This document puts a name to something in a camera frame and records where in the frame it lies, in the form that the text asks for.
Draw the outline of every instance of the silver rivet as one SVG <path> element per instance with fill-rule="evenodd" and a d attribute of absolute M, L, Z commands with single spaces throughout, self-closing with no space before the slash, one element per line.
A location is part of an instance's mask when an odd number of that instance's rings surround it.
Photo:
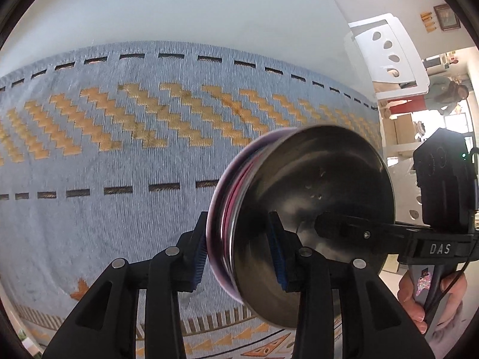
<path fill-rule="evenodd" d="M 299 249 L 299 254 L 301 256 L 311 256 L 313 255 L 313 250 L 311 248 L 308 248 L 308 247 L 302 247 Z"/>
<path fill-rule="evenodd" d="M 180 249 L 178 247 L 168 247 L 166 250 L 165 250 L 165 254 L 168 255 L 168 256 L 175 256 L 175 255 L 178 255 L 180 253 Z"/>
<path fill-rule="evenodd" d="M 125 265 L 125 260 L 123 258 L 118 258 L 118 259 L 115 259 L 113 262 L 112 262 L 112 267 L 113 268 L 121 268 Z"/>
<path fill-rule="evenodd" d="M 365 268 L 366 262 L 363 261 L 362 259 L 355 259 L 353 260 L 353 266 L 356 268 Z"/>

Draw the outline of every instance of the person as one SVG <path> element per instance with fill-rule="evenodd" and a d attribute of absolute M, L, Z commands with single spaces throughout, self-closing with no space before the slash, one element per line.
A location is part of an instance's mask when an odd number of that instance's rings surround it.
<path fill-rule="evenodd" d="M 408 98 L 389 100 L 401 101 L 406 103 L 391 106 L 385 110 L 385 116 L 392 114 L 412 113 L 420 110 L 437 110 L 443 116 L 448 116 L 458 102 L 468 98 L 469 90 L 465 85 L 458 85 L 447 77 L 431 76 L 429 92 L 424 95 L 415 95 Z"/>
<path fill-rule="evenodd" d="M 459 272 L 453 273 L 441 281 L 441 290 L 444 291 L 451 284 Z M 414 283 L 407 271 L 399 282 L 398 301 L 406 313 L 413 320 L 413 323 L 424 334 L 427 324 L 424 322 L 425 310 L 413 299 Z M 444 357 L 449 349 L 456 343 L 458 335 L 461 334 L 462 323 L 462 299 L 468 288 L 468 282 L 464 274 L 461 274 L 454 286 L 449 290 L 450 296 L 446 307 L 439 320 L 436 330 L 429 345 L 433 350 L 436 359 Z"/>

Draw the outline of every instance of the white tabletop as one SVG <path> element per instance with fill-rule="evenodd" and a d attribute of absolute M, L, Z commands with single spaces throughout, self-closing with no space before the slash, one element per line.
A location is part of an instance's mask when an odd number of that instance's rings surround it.
<path fill-rule="evenodd" d="M 36 0 L 0 50 L 0 76 L 47 56 L 126 40 L 181 40 L 294 63 L 375 100 L 334 0 Z"/>

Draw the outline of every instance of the dark hair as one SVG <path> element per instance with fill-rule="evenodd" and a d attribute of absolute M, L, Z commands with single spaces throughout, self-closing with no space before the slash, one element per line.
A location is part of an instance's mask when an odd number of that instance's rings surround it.
<path fill-rule="evenodd" d="M 467 95 L 466 97 L 464 97 L 464 98 L 468 98 L 468 97 L 469 97 L 469 89 L 468 89 L 468 87 L 467 87 L 466 85 L 457 85 L 457 87 L 456 87 L 456 93 L 459 92 L 459 89 L 464 89 L 464 90 L 466 91 L 466 93 L 468 94 L 468 95 Z"/>

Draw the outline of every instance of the metal screw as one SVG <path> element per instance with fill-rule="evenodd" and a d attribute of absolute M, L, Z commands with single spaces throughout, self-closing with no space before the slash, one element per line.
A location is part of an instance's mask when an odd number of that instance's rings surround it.
<path fill-rule="evenodd" d="M 299 249 L 299 254 L 301 256 L 308 257 L 308 256 L 313 255 L 313 250 L 311 248 L 308 248 L 308 247 L 302 247 L 302 248 Z"/>
<path fill-rule="evenodd" d="M 175 255 L 178 255 L 180 253 L 180 249 L 178 247 L 168 247 L 166 250 L 165 250 L 165 254 L 168 255 L 168 256 L 175 256 Z"/>
<path fill-rule="evenodd" d="M 353 266 L 356 268 L 365 268 L 366 262 L 363 261 L 362 259 L 355 259 L 353 260 Z"/>
<path fill-rule="evenodd" d="M 125 265 L 125 260 L 123 258 L 115 259 L 112 262 L 112 267 L 113 268 L 122 268 L 124 265 Z"/>

